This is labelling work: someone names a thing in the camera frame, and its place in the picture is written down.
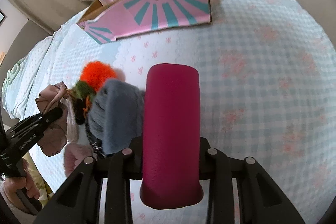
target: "pink plush toy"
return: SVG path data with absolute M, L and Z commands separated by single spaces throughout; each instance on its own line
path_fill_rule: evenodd
M 76 169 L 76 167 L 89 156 L 93 156 L 93 151 L 89 145 L 80 145 L 70 143 L 65 147 L 64 151 L 64 168 L 65 175 L 68 177 Z

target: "bedsheet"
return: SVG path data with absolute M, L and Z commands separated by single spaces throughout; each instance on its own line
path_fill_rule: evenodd
M 68 24 L 43 85 L 71 87 L 91 60 L 121 69 L 141 89 L 157 63 L 196 68 L 201 135 L 230 157 L 255 157 L 305 222 L 316 223 L 336 195 L 335 49 L 295 0 L 210 1 L 211 25 L 105 45 Z M 65 180 L 63 154 L 30 153 L 55 191 Z M 205 202 L 165 214 L 141 204 L 138 186 L 131 183 L 134 223 L 204 223 Z
M 36 74 L 52 41 L 53 36 L 50 36 L 38 42 L 26 57 L 8 71 L 2 86 L 2 98 L 3 107 L 12 119 L 23 119 Z

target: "orange fluffy ball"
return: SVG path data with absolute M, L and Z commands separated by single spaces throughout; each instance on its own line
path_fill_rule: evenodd
M 80 80 L 87 82 L 95 92 L 98 92 L 108 78 L 117 78 L 117 73 L 110 65 L 100 61 L 88 63 L 80 76 Z

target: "red cylindrical object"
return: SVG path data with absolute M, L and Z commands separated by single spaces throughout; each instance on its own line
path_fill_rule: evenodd
M 154 209 L 200 202 L 199 154 L 197 70 L 174 64 L 153 66 L 147 76 L 144 104 L 142 202 Z

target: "cardboard box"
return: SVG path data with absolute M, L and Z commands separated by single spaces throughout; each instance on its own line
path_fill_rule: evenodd
M 98 43 L 117 38 L 211 23 L 209 0 L 95 0 L 78 25 Z

